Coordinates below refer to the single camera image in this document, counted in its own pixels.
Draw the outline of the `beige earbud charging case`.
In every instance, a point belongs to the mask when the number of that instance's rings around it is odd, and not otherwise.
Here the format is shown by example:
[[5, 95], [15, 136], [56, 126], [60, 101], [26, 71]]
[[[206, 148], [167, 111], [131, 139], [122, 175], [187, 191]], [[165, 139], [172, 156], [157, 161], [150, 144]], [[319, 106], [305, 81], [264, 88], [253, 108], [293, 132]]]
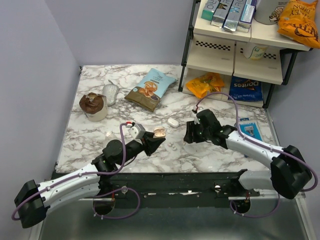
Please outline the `beige earbud charging case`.
[[165, 138], [166, 137], [166, 130], [164, 127], [156, 127], [153, 130], [153, 138]]

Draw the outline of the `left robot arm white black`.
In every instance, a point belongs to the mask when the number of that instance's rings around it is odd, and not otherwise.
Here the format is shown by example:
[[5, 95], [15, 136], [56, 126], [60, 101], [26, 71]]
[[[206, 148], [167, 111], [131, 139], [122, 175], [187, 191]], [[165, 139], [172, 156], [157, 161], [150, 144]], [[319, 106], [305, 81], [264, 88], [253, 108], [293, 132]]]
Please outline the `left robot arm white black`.
[[117, 166], [123, 166], [142, 152], [150, 156], [165, 140], [148, 131], [141, 139], [127, 144], [114, 139], [91, 163], [79, 170], [47, 182], [27, 181], [14, 199], [16, 209], [12, 220], [20, 221], [22, 228], [27, 229], [42, 222], [50, 211], [63, 204], [96, 195], [107, 197], [111, 191], [107, 181], [118, 173]]

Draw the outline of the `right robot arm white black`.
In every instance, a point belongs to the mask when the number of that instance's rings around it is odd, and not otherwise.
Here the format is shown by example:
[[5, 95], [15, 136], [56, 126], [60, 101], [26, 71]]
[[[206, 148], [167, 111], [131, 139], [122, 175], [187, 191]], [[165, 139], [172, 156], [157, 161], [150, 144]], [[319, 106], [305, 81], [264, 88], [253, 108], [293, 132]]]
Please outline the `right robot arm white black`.
[[214, 113], [205, 109], [186, 123], [183, 140], [188, 143], [210, 142], [227, 150], [239, 152], [261, 163], [267, 170], [245, 170], [230, 183], [230, 191], [241, 196], [247, 190], [272, 190], [282, 197], [293, 199], [312, 179], [312, 173], [300, 151], [257, 140], [231, 125], [221, 125]]

